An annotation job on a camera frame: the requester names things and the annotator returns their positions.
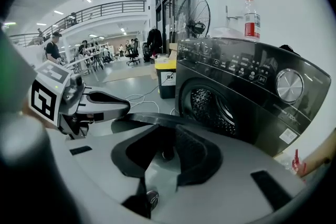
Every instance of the floor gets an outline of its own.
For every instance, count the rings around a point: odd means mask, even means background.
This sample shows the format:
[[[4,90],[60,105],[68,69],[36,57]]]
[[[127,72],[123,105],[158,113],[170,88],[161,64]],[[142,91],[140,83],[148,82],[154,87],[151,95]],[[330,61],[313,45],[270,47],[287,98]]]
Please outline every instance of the floor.
[[[111,73],[117,70],[124,70],[129,69],[132,72],[132,68],[140,67],[140,66],[148,66],[150,65],[149,62],[144,62],[141,59],[138,65],[133,66],[131,63],[129,66],[126,64],[126,61],[129,60],[126,57],[121,57],[120,60],[110,62],[104,66],[104,69],[98,68],[96,75],[99,79],[99,82],[96,81],[93,74],[89,74],[83,76],[84,82],[88,86],[96,86],[96,87],[103,87],[109,88],[112,90],[113,94],[121,99],[125,99],[126,97],[132,94],[146,94],[151,92],[155,87],[158,86],[157,79],[153,80],[151,76],[143,76],[143,77],[136,77],[130,79],[123,79],[123,80],[116,80],[110,82],[103,82],[103,80]],[[144,103],[133,106],[129,113],[135,112],[158,112],[158,108],[155,103],[158,105],[160,109],[160,113],[170,114],[172,109],[175,107],[175,99],[161,99],[158,88],[154,89],[153,92],[147,94],[145,97]],[[128,99],[138,98],[139,96],[129,97]],[[140,102],[143,98],[134,100],[133,102]],[[111,134],[111,123],[112,121],[106,121],[99,124],[92,124],[89,128],[89,133],[93,136],[102,136]]]

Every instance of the black washing machine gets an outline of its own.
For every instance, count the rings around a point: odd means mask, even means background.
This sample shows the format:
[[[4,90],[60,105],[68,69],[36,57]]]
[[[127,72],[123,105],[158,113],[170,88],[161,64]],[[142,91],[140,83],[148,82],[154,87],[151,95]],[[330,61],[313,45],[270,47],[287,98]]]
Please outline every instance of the black washing machine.
[[[330,83],[311,62],[271,45],[187,39],[177,51],[175,109],[275,156],[308,127]]]

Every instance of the white cable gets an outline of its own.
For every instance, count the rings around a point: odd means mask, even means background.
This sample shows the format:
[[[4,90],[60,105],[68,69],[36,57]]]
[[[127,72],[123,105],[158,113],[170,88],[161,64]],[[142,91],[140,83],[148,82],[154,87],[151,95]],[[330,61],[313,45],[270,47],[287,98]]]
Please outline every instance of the white cable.
[[[137,103],[134,103],[134,102],[129,101],[128,98],[131,97],[131,96],[134,96],[134,95],[141,96],[141,97],[143,97],[143,99],[142,99],[140,102],[137,102]],[[134,105],[131,106],[131,108],[135,107],[135,106],[138,105],[138,104],[142,104],[142,103],[154,103],[154,104],[156,104],[156,106],[157,106],[157,108],[158,108],[158,113],[159,113],[159,112],[160,112],[160,108],[159,108],[158,104],[155,103],[154,101],[145,101],[145,98],[146,98],[146,96],[143,95],[143,94],[131,94],[131,95],[125,97],[125,99],[126,99],[127,101],[129,101],[130,104],[134,104]]]

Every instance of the washing machine door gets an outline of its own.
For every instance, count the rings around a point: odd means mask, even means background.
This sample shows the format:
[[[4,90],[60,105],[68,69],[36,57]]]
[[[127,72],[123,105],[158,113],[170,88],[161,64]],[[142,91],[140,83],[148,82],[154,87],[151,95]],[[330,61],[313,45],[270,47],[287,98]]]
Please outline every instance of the washing machine door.
[[[259,110],[249,100],[209,79],[187,80],[180,89],[180,116],[196,120],[223,135],[254,144]]]

